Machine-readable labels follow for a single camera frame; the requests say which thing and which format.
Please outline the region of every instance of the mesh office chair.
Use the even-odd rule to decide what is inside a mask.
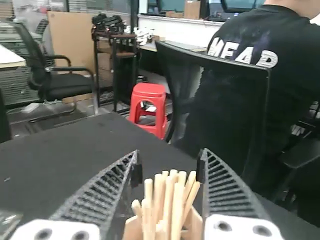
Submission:
[[[63,55],[44,56],[39,45],[22,23],[9,22],[9,24],[11,24],[20,35],[28,51],[28,54],[22,55],[21,57],[25,58],[26,64],[31,68],[32,77],[28,79],[28,85],[31,89],[38,91],[39,98],[41,100],[54,101],[92,93],[94,114],[98,114],[97,87],[92,71],[82,66],[71,66],[70,59]],[[49,67],[47,60],[55,59],[66,60],[68,66]],[[88,72],[90,77],[73,73],[81,71]],[[70,114],[75,109],[76,106],[74,104],[74,108],[71,111],[32,119],[31,122],[34,123],[64,114]]]
[[[210,149],[250,184],[264,152],[270,71],[160,41],[156,47],[172,98],[166,141],[193,157]]]
[[[4,98],[0,89],[0,144],[11,140],[11,129],[8,121]]]

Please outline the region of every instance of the wall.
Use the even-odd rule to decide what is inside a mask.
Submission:
[[[154,29],[154,35],[165,40],[207,47],[222,22],[139,15],[139,28]]]
[[[310,21],[313,24],[320,25],[320,14]]]

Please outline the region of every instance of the screw hole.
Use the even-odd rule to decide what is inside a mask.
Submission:
[[[88,240],[88,239],[89,239],[89,234],[86,231],[78,231],[72,237],[72,240]]]
[[[264,236],[264,237],[271,237],[272,236],[271,231],[268,228],[266,228],[265,226],[254,226],[253,232],[255,234],[258,234],[258,235]]]
[[[215,226],[214,226],[215,229],[219,229],[221,231],[224,231],[224,232],[230,232],[232,231],[232,227],[226,223],[225,221],[220,221],[218,222]]]
[[[52,230],[49,228],[43,229],[39,231],[36,235],[34,240],[47,240],[51,237],[52,235]]]

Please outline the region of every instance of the black equipment on shelf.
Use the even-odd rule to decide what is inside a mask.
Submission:
[[[92,24],[98,31],[105,31],[109,34],[123,34],[126,25],[119,15],[108,17],[104,13],[100,13],[92,18]]]

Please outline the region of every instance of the chair leg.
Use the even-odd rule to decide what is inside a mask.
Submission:
[[[71,110],[63,111],[63,112],[59,112],[59,113],[54,113],[54,114],[50,114],[47,116],[41,116],[38,118],[33,118],[33,119],[29,120],[28,123],[33,124],[33,123],[37,123],[37,122],[48,120],[48,119],[58,118],[60,116],[70,115],[70,114],[74,113],[76,109],[77,109],[77,101],[74,101],[72,104]]]
[[[98,103],[98,95],[95,91],[92,92],[92,101],[93,101],[94,115],[98,115],[99,114],[99,103]]]
[[[276,190],[272,193],[270,201],[275,203],[278,200],[279,195],[286,189],[291,180],[294,178],[297,170],[292,169],[285,177],[284,180],[278,185]]]

